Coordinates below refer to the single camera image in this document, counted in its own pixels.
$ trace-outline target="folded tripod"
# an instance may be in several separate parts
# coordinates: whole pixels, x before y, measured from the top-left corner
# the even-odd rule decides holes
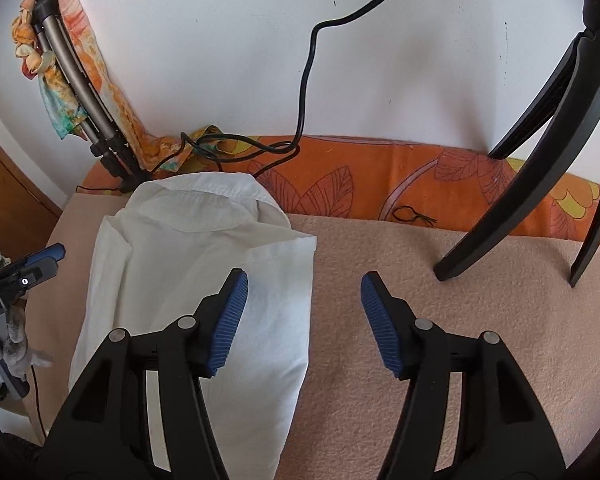
[[[32,25],[40,48],[43,52],[50,50],[55,54],[65,79],[88,114],[80,126],[92,143],[91,153],[101,156],[102,166],[112,176],[122,178],[120,191],[135,190],[150,176],[140,167],[120,128],[88,78],[64,28],[58,0],[35,0]]]
[[[549,193],[583,149],[600,120],[600,0],[585,0],[586,30],[520,120],[489,154],[506,158],[551,117],[544,135],[500,199],[434,267],[441,281],[458,276],[509,234]],[[575,286],[600,245],[600,200],[571,266]]]

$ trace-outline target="leaf pattern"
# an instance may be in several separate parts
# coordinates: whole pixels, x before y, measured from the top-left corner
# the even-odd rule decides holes
[[[302,196],[295,212],[301,215],[348,218],[353,203],[353,178],[348,166],[323,176]]]
[[[435,165],[436,180],[464,180],[478,171],[478,155],[467,150],[446,148]]]
[[[563,240],[577,240],[576,221],[565,213],[555,199],[551,202],[549,236]]]
[[[250,174],[256,173],[264,165],[252,160],[247,171]],[[271,194],[277,204],[285,213],[295,212],[295,208],[300,201],[300,195],[286,177],[282,176],[276,170],[268,170],[257,177],[257,181]]]
[[[487,203],[493,204],[507,189],[516,172],[506,160],[478,157],[478,182]]]

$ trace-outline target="white wall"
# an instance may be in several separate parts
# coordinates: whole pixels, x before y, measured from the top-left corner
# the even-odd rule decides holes
[[[311,27],[368,0],[81,0],[115,79],[148,130],[291,134]],[[19,71],[0,1],[0,119],[65,193],[93,164],[52,130]],[[493,147],[577,32],[582,0],[388,0],[324,30],[305,132]],[[532,145],[520,150],[528,155]],[[572,168],[600,182],[600,125]]]

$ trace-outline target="gloved hand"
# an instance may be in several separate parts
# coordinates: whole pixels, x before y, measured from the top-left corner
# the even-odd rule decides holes
[[[52,364],[51,357],[46,353],[29,348],[24,332],[24,320],[24,309],[20,306],[12,306],[6,312],[8,338],[4,342],[3,350],[0,349],[0,360],[4,359],[13,377],[22,380],[30,365],[48,368]],[[0,388],[3,382],[0,376]]]

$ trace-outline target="ribbed blue rubber pad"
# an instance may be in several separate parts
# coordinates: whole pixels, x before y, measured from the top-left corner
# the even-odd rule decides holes
[[[249,293],[249,280],[246,272],[242,272],[238,281],[233,287],[233,291],[224,306],[224,311],[215,325],[215,331],[211,336],[211,349],[209,351],[209,360],[207,366],[215,375],[219,368],[226,363],[226,358],[231,350],[235,331],[238,329],[238,323],[247,302]]]
[[[395,376],[398,376],[402,370],[398,333],[391,322],[384,303],[382,303],[373,286],[373,282],[367,275],[362,278],[360,295],[362,306],[365,308],[366,317],[371,325],[384,366],[391,370]]]

